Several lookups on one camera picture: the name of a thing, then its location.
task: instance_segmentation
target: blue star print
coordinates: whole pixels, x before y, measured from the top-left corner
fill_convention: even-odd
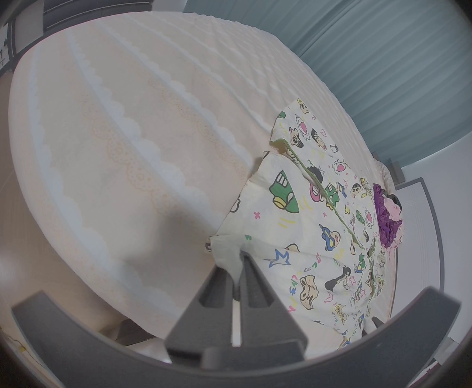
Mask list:
[[[272,266],[275,266],[276,264],[284,264],[286,266],[290,265],[290,254],[285,251],[284,254],[282,255],[281,252],[278,249],[275,249],[275,259],[265,259],[266,261],[270,262],[268,265],[269,268]]]

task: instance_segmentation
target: teal curtain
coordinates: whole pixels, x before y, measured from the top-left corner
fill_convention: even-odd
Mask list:
[[[472,27],[453,0],[188,0],[277,36],[372,152],[411,164],[472,130]]]

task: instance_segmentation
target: mattress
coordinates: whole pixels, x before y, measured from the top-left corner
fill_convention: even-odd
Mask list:
[[[19,61],[9,104],[15,171],[63,260],[165,337],[213,267],[207,237],[296,98],[320,111],[354,171],[383,185],[338,100],[271,34],[194,13],[93,20]],[[394,277],[395,261],[372,307],[382,320]]]

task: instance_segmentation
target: floor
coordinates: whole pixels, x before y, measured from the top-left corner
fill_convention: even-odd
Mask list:
[[[0,327],[6,338],[11,342],[17,340],[13,344],[47,375],[30,358],[32,352],[11,315],[12,306],[43,290],[94,331],[115,326],[125,317],[93,293],[67,266],[27,208],[15,176],[9,144],[12,76],[7,72],[0,78]]]

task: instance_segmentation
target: cartoon print shirt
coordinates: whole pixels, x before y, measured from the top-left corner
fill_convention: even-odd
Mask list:
[[[335,329],[347,346],[384,277],[367,183],[300,99],[279,114],[271,144],[282,155],[265,154],[208,249],[235,282],[240,250],[250,253],[294,317]]]

